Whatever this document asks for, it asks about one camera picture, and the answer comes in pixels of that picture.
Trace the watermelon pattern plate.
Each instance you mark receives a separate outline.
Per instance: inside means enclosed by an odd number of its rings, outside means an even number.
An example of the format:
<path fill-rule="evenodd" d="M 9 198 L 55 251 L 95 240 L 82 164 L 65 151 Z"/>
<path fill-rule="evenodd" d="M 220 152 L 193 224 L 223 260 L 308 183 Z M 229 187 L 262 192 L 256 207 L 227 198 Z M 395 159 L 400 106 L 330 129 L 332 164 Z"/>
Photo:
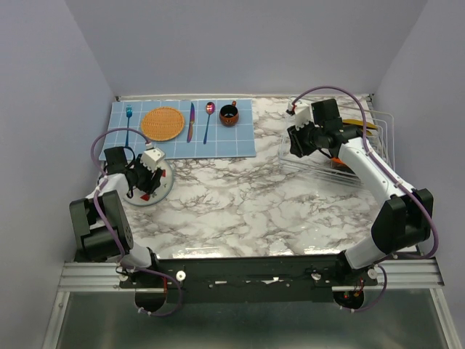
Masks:
<path fill-rule="evenodd" d="M 124 196 L 124 200 L 134 206 L 152 206 L 165 199 L 173 187 L 174 173 L 171 164 L 166 160 L 161 161 L 158 168 L 162 170 L 160 185 L 151 194 L 146 194 L 135 188 L 132 197 L 129 198 L 129 194 L 127 194 Z"/>

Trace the yellow plate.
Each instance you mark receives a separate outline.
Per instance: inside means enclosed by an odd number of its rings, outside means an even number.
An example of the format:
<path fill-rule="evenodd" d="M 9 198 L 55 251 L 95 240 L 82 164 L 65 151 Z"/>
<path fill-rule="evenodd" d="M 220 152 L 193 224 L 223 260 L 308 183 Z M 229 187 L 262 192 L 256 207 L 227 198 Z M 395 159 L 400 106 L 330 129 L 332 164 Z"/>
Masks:
<path fill-rule="evenodd" d="M 357 120 L 357 119 L 344 119 L 343 120 L 343 125 L 344 126 L 356 126 L 358 129 L 363 131 L 363 121 L 362 120 Z M 366 135 L 367 136 L 372 136 L 373 133 L 372 131 L 377 131 L 378 127 L 375 124 L 372 124 L 370 122 L 366 123 Z"/>

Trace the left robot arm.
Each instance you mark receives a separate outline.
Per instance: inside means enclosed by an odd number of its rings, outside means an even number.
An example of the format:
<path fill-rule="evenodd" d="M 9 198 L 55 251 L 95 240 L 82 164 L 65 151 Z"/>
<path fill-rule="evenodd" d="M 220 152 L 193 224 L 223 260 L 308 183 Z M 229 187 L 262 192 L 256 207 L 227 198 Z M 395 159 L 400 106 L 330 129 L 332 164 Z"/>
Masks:
<path fill-rule="evenodd" d="M 137 269 L 137 280 L 152 287 L 160 281 L 161 269 L 153 264 L 151 249 L 134 242 L 121 200 L 134 198 L 136 192 L 150 196 L 161 186 L 161 162 L 165 154 L 151 147 L 128 160 L 127 150 L 122 146 L 104 150 L 106 166 L 96 188 L 69 205 L 76 259 L 79 262 L 115 259 L 125 268 Z"/>

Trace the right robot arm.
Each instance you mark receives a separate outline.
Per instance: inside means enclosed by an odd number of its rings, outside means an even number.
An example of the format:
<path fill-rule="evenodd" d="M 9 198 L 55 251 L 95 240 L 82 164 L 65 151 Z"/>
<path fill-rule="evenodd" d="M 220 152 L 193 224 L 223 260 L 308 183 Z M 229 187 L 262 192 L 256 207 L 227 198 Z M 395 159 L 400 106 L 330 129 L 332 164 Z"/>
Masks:
<path fill-rule="evenodd" d="M 287 129 L 291 154 L 302 158 L 326 150 L 347 165 L 371 192 L 381 210 L 371 234 L 343 253 L 334 267 L 336 280 L 352 284 L 360 269 L 387 255 L 426 241 L 431 235 L 433 196 L 417 190 L 378 155 L 363 128 L 345 124 L 334 99 L 289 104 L 295 124 Z"/>

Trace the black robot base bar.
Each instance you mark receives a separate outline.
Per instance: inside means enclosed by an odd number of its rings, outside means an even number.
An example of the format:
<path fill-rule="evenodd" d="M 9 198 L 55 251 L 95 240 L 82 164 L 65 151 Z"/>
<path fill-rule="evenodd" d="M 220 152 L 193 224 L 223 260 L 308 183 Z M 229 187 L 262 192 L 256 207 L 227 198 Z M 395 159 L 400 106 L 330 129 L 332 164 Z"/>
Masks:
<path fill-rule="evenodd" d="M 351 269 L 340 254 L 158 260 L 122 289 L 166 294 L 169 302 L 331 302 L 337 289 L 375 286 L 368 269 Z"/>

